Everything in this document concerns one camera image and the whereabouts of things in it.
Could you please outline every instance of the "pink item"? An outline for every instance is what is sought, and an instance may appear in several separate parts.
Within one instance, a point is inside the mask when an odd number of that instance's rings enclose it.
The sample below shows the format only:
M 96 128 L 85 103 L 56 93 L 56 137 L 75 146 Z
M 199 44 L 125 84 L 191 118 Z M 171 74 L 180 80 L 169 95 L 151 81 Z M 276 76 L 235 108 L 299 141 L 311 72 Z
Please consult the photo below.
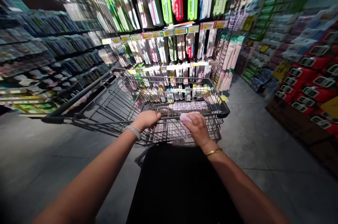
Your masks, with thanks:
M 188 118 L 187 115 L 188 114 L 194 114 L 194 113 L 198 113 L 199 114 L 199 112 L 194 111 L 194 112 L 189 112 L 189 113 L 182 113 L 180 115 L 181 125 L 182 125 L 182 127 L 183 127 L 183 129 L 184 129 L 184 131 L 186 133 L 190 133 L 190 130 L 182 122 L 183 121 L 188 121 L 188 122 L 192 123 L 193 121 L 190 118 Z

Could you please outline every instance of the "right hand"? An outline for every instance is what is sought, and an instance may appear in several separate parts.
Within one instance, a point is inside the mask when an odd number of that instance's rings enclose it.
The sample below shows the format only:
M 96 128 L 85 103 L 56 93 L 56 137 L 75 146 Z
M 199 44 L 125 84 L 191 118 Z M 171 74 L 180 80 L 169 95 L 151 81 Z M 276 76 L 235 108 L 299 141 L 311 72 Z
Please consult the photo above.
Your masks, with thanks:
M 211 141 L 204 117 L 199 113 L 188 114 L 187 117 L 192 120 L 192 123 L 188 121 L 182 123 L 189 129 L 196 144 L 202 147 Z

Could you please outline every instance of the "person's hand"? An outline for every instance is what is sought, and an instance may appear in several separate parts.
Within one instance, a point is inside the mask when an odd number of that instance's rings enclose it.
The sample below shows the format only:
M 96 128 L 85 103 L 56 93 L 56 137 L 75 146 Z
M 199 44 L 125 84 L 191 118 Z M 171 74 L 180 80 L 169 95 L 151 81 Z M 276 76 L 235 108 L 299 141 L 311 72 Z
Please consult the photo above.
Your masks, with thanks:
M 139 132 L 143 132 L 146 128 L 155 125 L 161 117 L 162 114 L 156 113 L 156 111 L 143 111 L 137 115 L 131 126 Z
M 188 114 L 187 117 L 192 120 L 192 123 L 188 121 L 182 123 L 189 129 L 196 144 L 202 147 L 211 141 L 204 117 L 199 113 Z

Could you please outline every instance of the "wire mesh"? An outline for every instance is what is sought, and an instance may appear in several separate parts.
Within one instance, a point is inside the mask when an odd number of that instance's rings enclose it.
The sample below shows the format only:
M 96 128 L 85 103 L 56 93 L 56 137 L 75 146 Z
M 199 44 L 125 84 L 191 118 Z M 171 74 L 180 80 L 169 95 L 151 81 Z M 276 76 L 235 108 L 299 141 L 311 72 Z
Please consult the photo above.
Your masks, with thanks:
M 219 139 L 220 124 L 229 113 L 210 79 L 199 78 L 120 75 L 92 104 L 69 123 L 116 137 L 142 111 L 160 112 L 157 125 L 141 134 L 141 144 L 193 142 L 180 123 L 180 115 L 189 112 L 202 114 L 209 133 Z

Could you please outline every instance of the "gray floor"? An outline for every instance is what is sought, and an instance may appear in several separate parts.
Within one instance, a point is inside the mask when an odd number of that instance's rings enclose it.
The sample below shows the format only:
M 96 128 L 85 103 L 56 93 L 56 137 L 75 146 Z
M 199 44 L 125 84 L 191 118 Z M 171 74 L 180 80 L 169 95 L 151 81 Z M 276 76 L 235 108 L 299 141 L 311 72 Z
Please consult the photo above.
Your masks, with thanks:
M 338 186 L 264 109 L 259 97 L 234 77 L 231 114 L 221 127 L 224 151 L 291 219 L 337 223 Z M 15 113 L 0 117 L 2 210 L 11 223 L 31 220 L 95 156 L 114 141 L 70 125 L 49 125 Z M 104 202 L 97 223 L 125 223 L 143 151 L 135 145 Z

